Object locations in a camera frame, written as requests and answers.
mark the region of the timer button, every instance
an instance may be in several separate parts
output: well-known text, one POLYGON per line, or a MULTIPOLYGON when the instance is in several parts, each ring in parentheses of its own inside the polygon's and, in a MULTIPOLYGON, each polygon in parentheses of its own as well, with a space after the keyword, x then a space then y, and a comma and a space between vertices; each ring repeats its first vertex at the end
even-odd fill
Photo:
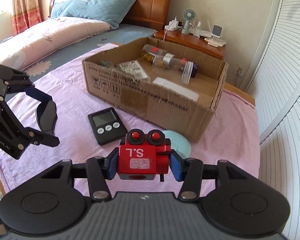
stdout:
POLYGON ((103 134, 104 131, 105 131, 105 130, 104 130, 103 128, 99 128, 99 129, 98 129, 98 134, 103 134))
POLYGON ((111 131, 111 129, 112 129, 112 126, 111 126, 111 125, 107 125, 107 126, 106 126, 106 131, 109 132, 109 131, 111 131))
POLYGON ((120 123, 118 123, 118 122, 115 122, 115 123, 113 124, 113 128, 119 128, 119 126, 120 126, 120 123))

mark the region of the red toy robot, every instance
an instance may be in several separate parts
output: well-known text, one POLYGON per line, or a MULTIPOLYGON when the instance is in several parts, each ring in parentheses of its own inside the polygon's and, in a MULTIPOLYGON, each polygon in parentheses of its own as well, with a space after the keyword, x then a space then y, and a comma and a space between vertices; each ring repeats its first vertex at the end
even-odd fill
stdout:
POLYGON ((120 141, 118 170, 120 179, 153 180, 156 174, 163 175, 169 170, 171 141, 160 130, 148 134, 140 129, 129 131, 120 141))

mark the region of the wall outlet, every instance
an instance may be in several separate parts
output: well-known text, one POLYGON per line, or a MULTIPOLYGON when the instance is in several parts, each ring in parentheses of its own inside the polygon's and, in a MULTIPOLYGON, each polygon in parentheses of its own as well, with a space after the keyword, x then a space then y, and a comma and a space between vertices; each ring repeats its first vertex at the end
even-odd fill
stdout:
POLYGON ((242 77, 243 76, 243 73, 244 73, 244 67, 241 67, 239 65, 237 65, 234 69, 234 73, 237 75, 237 76, 240 76, 242 77))

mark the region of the bed sheet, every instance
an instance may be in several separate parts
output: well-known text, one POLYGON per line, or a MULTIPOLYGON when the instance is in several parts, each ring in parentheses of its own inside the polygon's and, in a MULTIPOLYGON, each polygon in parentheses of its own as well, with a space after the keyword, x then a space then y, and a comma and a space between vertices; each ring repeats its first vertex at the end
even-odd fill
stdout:
MULTIPOLYGON (((93 156, 107 156, 118 142, 99 146, 91 131, 88 114, 110 107, 110 105, 86 90, 82 59, 98 51, 113 48, 113 44, 95 49, 79 58, 51 71, 35 82, 38 89, 50 94, 58 107, 56 135, 60 145, 55 148, 30 145, 20 160, 14 160, 0 150, 0 180, 6 192, 14 189, 34 175, 62 159, 72 159, 73 163, 83 163, 93 156)), ((39 103, 23 93, 19 93, 9 105, 24 126, 38 129, 35 109, 39 103)), ((128 130, 142 129, 145 133, 159 127, 145 122, 127 112, 116 109, 128 130)), ((239 96, 223 91, 216 114, 199 143, 191 144, 191 157, 205 164, 216 164, 219 159, 227 159, 258 176, 260 149, 258 123, 255 107, 239 96)), ((175 181, 171 171, 160 183, 153 181, 120 180, 118 176, 107 182, 111 193, 131 192, 175 192, 182 183, 175 181)), ((77 179, 75 188, 84 195, 89 194, 87 181, 77 179)), ((201 196, 214 189, 214 181, 202 181, 201 196)))

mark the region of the black timer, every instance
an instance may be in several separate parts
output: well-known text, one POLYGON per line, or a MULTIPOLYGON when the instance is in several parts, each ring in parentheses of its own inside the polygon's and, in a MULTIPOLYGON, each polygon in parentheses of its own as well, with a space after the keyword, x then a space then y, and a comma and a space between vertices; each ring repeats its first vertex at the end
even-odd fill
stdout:
POLYGON ((88 119, 99 145, 124 138, 128 132, 113 107, 89 114, 88 119))

